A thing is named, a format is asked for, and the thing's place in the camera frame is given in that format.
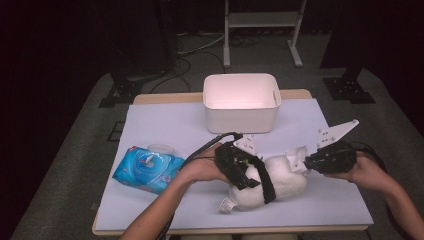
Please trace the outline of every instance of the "black curtain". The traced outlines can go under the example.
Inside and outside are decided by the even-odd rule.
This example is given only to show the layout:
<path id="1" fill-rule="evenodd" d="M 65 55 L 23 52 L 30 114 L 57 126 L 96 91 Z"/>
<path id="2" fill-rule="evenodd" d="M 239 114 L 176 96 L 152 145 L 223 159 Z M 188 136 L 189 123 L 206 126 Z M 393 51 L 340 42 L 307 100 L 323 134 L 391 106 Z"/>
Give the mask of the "black curtain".
<path id="1" fill-rule="evenodd" d="M 363 66 L 424 135 L 424 3 L 344 0 L 321 67 Z"/>

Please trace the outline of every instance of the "human arm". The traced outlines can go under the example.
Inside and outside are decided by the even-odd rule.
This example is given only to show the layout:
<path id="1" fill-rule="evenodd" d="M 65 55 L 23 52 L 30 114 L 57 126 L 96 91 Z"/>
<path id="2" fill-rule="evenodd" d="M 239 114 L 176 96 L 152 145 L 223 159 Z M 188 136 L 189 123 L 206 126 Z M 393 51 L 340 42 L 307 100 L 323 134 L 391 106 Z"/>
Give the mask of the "human arm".
<path id="1" fill-rule="evenodd" d="M 218 179 L 228 182 L 214 161 L 206 158 L 214 156 L 215 149 L 219 145 L 216 144 L 202 153 L 200 156 L 204 158 L 187 164 L 165 190 L 130 224 L 120 239 L 156 239 L 193 183 Z"/>
<path id="2" fill-rule="evenodd" d="M 346 179 L 358 186 L 378 191 L 402 229 L 414 239 L 424 239 L 424 220 L 405 189 L 384 172 L 366 153 L 357 153 L 357 163 L 347 173 L 325 174 Z"/>

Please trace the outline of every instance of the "metal shelf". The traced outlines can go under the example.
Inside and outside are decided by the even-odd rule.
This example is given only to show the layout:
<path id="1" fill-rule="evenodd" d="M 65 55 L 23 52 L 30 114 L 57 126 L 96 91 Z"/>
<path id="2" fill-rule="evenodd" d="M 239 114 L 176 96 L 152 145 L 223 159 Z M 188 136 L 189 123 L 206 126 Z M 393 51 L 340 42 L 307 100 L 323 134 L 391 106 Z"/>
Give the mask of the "metal shelf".
<path id="1" fill-rule="evenodd" d="M 294 27 L 298 12 L 230 13 L 229 27 Z"/>

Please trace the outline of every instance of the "white tabletop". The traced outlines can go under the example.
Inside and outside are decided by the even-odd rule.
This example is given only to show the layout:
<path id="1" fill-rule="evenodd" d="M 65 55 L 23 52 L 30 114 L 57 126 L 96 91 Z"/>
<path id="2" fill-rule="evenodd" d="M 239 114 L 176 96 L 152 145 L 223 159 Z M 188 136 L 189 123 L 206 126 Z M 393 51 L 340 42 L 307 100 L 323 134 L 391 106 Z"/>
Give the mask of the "white tabletop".
<path id="1" fill-rule="evenodd" d="M 315 99 L 283 100 L 273 130 L 254 136 L 258 155 L 281 155 L 286 149 L 304 145 L 313 153 L 318 129 L 327 127 Z M 93 231 L 125 230 L 157 196 L 111 178 L 129 147 L 165 144 L 175 149 L 176 156 L 186 158 L 215 136 L 206 128 L 202 103 L 130 106 Z M 308 187 L 301 195 L 253 211 L 219 214 L 219 204 L 227 195 L 228 185 L 223 182 L 194 184 L 176 211 L 170 233 L 231 233 L 240 228 L 244 232 L 284 232 L 288 227 L 297 231 L 351 230 L 355 229 L 352 226 L 363 229 L 373 224 L 356 185 L 315 171 L 308 175 Z"/>

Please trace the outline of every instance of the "person's hand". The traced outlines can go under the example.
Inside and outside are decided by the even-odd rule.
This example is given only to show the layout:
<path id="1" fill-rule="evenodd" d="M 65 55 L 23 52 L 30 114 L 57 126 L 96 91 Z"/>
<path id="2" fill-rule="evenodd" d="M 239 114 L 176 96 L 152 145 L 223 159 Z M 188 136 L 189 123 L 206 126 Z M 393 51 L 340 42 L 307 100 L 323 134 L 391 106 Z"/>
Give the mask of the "person's hand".
<path id="1" fill-rule="evenodd" d="M 370 155 L 363 152 L 357 152 L 357 163 L 349 172 L 324 174 L 324 176 L 345 179 L 358 186 L 378 191 L 386 190 L 393 181 Z"/>
<path id="2" fill-rule="evenodd" d="M 215 149 L 221 145 L 221 143 L 217 143 L 201 153 L 196 160 L 187 164 L 178 175 L 184 176 L 193 182 L 221 180 L 229 183 L 230 181 L 221 173 L 214 162 Z"/>

